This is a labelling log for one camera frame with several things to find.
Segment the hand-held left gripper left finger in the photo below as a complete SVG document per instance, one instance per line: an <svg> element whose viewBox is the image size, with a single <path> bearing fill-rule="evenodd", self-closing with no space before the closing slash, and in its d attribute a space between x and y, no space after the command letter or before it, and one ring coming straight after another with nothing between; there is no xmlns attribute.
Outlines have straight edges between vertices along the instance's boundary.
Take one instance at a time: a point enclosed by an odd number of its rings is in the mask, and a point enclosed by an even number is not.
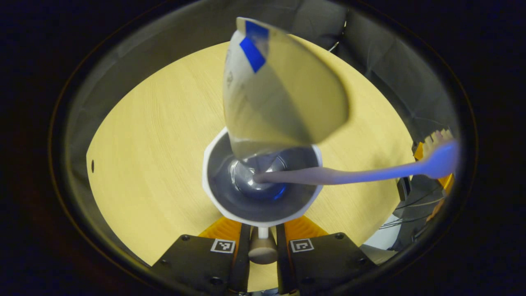
<svg viewBox="0 0 526 296"><path fill-rule="evenodd" d="M151 270L195 295L246 295L250 236L250 225L222 217L198 236L179 236Z"/></svg>

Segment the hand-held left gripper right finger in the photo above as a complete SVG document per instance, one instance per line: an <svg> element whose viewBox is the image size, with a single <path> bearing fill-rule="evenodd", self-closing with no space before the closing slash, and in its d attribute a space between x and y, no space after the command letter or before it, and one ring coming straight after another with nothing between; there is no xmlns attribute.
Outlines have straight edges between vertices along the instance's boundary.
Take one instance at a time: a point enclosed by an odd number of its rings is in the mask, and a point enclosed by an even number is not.
<svg viewBox="0 0 526 296"><path fill-rule="evenodd" d="M300 217L279 224L277 280L281 295L340 295L376 264L342 233Z"/></svg>

